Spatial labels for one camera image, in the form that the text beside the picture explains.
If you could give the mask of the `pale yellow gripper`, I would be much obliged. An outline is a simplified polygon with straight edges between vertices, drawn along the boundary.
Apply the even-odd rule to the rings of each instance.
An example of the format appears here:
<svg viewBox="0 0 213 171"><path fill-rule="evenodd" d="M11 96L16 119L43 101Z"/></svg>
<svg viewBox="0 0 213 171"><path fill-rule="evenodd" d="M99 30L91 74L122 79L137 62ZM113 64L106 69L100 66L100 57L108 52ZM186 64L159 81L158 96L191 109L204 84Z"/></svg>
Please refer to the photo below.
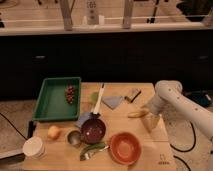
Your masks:
<svg viewBox="0 0 213 171"><path fill-rule="evenodd" d="M156 128L159 120L160 120L159 115L149 113L142 118L142 123L144 124L144 127L146 128L146 130L148 132L151 132L153 129Z"/></svg>

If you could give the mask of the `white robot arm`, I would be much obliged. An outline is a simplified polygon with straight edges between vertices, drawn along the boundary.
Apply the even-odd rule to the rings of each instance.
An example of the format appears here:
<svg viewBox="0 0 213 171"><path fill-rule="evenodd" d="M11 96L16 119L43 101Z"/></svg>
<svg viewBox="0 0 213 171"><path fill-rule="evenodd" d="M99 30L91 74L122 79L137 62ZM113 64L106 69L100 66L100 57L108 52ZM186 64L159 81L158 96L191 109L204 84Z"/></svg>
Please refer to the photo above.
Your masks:
<svg viewBox="0 0 213 171"><path fill-rule="evenodd" d="M151 114L161 113L163 106L170 103L192 122L213 146L213 113L182 95L182 84L175 80L161 80L155 84L154 96L144 105Z"/></svg>

